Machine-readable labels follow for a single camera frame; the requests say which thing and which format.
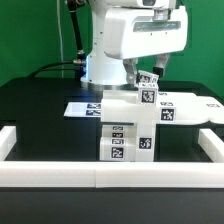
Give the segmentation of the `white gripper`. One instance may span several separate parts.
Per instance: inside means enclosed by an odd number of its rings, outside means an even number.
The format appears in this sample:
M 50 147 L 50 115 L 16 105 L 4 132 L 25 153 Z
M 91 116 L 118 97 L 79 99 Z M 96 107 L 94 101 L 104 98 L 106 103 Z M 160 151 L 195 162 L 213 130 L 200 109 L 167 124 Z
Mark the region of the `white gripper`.
M 137 58 L 156 55 L 153 73 L 163 77 L 169 53 L 182 51 L 186 46 L 188 15 L 184 6 L 172 10 L 166 21 L 155 21 L 153 16 L 153 10 L 121 7 L 110 8 L 106 13 L 104 53 L 124 59 L 128 84 L 136 83 Z

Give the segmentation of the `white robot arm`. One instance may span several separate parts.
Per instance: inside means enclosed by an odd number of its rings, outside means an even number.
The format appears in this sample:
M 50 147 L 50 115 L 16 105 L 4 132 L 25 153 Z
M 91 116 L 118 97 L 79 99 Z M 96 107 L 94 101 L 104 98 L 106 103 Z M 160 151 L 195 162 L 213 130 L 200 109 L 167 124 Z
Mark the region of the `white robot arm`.
M 81 84 L 98 89 L 136 82 L 138 59 L 156 58 L 152 72 L 165 74 L 170 54 L 187 42 L 188 15 L 181 0 L 65 0 L 77 42 Z M 92 50 L 84 52 L 77 11 L 92 11 Z

